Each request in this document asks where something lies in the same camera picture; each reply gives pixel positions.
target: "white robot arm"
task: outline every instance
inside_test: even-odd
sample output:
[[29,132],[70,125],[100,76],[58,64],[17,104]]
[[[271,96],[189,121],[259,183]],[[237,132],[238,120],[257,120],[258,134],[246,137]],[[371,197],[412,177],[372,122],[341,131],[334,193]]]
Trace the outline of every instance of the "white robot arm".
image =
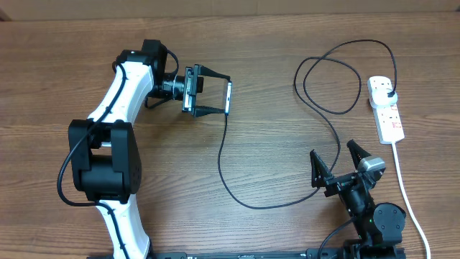
[[[74,119],[69,126],[68,158],[72,160],[74,185],[94,202],[86,205],[95,205],[102,213],[114,244],[114,254],[109,256],[113,259],[154,257],[136,200],[142,164],[132,126],[142,102],[147,97],[183,101],[182,111],[195,117],[229,114],[230,77],[202,65],[186,68],[184,76],[165,73],[168,53],[159,40],[145,40],[140,51],[124,50],[116,59],[115,79],[103,101],[87,120]],[[196,105],[197,93],[203,90],[201,76],[226,80],[222,109]],[[100,147],[110,147],[112,156],[93,155],[91,149]],[[65,203],[78,206],[63,196],[62,174],[61,169],[58,193]]]

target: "white power strip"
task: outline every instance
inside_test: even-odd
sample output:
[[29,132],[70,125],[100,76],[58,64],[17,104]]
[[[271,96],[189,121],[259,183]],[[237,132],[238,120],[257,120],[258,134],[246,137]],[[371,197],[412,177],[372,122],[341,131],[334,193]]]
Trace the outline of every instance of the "white power strip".
[[375,124],[377,126],[380,143],[391,144],[392,146],[393,155],[395,156],[397,180],[400,184],[402,197],[408,208],[409,215],[422,237],[426,249],[426,258],[431,259],[430,245],[409,204],[409,199],[404,189],[403,177],[401,176],[396,142],[404,138],[404,132],[400,113],[396,106],[397,95],[395,94],[393,97],[388,97],[387,93],[392,90],[392,84],[391,80],[384,76],[372,76],[369,78],[367,81],[367,88],[369,89],[369,101],[374,111]]

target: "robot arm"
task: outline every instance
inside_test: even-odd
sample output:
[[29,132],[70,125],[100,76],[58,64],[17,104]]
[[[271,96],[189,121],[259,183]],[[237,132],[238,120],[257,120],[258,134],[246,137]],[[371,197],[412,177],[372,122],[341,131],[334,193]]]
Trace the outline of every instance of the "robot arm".
[[[140,51],[123,50],[115,62],[114,82],[103,101],[87,120],[74,119],[69,126],[70,150],[75,149],[71,158],[74,185],[102,213],[114,244],[114,254],[110,256],[113,259],[153,258],[152,245],[137,208],[142,164],[132,127],[145,98],[183,101],[183,112],[195,117],[229,113],[230,77],[202,65],[186,68],[184,76],[168,74],[166,57],[167,49],[159,40],[145,40]],[[196,105],[197,93],[203,90],[201,76],[226,80],[222,109]],[[78,143],[84,136],[87,136],[85,141]],[[110,147],[111,155],[91,152],[100,147]]]

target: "wooden table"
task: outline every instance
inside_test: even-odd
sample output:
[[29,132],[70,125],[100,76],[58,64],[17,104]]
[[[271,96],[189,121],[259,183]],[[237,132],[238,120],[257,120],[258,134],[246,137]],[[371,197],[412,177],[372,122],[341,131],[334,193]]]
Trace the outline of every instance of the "wooden table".
[[[399,143],[409,199],[435,258],[460,253],[460,15],[350,14],[186,19],[123,19],[0,23],[0,258],[84,258],[108,254],[112,245],[94,208],[66,206],[56,178],[68,152],[67,127],[85,119],[113,80],[111,62],[144,38],[160,39],[186,65],[200,63],[230,75],[234,95],[222,157],[235,195],[253,206],[289,202],[309,194],[308,153],[331,164],[336,143],[326,123],[293,92],[303,58],[362,38],[394,51],[399,107],[406,138]],[[327,117],[342,145],[355,139],[387,163],[372,190],[376,202],[405,208],[391,147],[379,144],[365,81],[393,78],[386,50],[349,45],[332,57],[363,78],[356,107]],[[167,69],[174,63],[168,61]],[[357,94],[356,76],[320,63],[308,79],[312,97],[343,110]],[[201,104],[220,104],[221,82],[206,81]],[[134,126],[142,157],[138,193],[142,224],[157,252],[187,253],[304,250],[348,219],[337,196],[320,192],[283,209],[251,210],[225,191],[217,171],[223,116],[194,119],[181,103],[142,109]],[[353,168],[344,148],[336,175]],[[85,201],[64,180],[69,199]],[[329,246],[355,238],[352,227]],[[402,246],[423,258],[423,244],[408,217]]]

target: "white cable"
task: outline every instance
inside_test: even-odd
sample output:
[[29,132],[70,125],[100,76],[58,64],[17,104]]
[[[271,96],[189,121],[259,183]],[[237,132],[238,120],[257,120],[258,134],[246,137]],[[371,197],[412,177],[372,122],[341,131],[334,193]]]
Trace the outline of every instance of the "white cable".
[[430,245],[428,244],[428,240],[426,239],[425,233],[423,233],[422,227],[418,224],[418,221],[415,218],[414,212],[412,211],[412,208],[410,207],[410,204],[409,204],[408,196],[405,193],[403,177],[401,176],[400,161],[397,157],[396,143],[392,142],[391,147],[393,149],[393,155],[395,156],[397,180],[400,183],[402,197],[404,198],[405,205],[408,208],[409,215],[412,218],[412,221],[414,221],[415,227],[417,227],[417,230],[420,233],[420,236],[422,237],[423,244],[425,245],[425,249],[426,249],[426,259],[431,259]]

